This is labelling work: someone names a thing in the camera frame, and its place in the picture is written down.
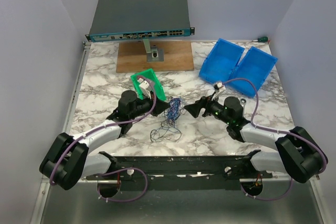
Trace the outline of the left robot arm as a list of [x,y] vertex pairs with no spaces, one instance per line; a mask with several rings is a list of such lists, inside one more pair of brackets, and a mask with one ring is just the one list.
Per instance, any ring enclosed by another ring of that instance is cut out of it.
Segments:
[[66,132],[55,138],[40,164],[39,172],[49,178],[52,185],[64,190],[71,189],[82,177],[100,174],[104,179],[116,175],[116,166],[98,154],[88,155],[105,143],[124,136],[133,124],[148,115],[158,116],[170,107],[153,93],[140,99],[134,91],[121,94],[118,106],[100,125],[77,136]]

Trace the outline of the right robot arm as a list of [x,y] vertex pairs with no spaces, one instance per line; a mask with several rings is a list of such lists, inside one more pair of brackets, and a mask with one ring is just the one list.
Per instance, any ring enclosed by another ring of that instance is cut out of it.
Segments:
[[227,97],[223,104],[211,96],[201,97],[184,108],[194,118],[204,109],[203,117],[211,115],[226,123],[226,130],[232,139],[273,150],[251,152],[248,161],[241,165],[241,171],[246,177],[252,178],[259,172],[272,171],[287,173],[295,181],[305,183],[326,168],[326,155],[304,128],[296,126],[286,132],[253,125],[244,118],[244,107],[236,97]]

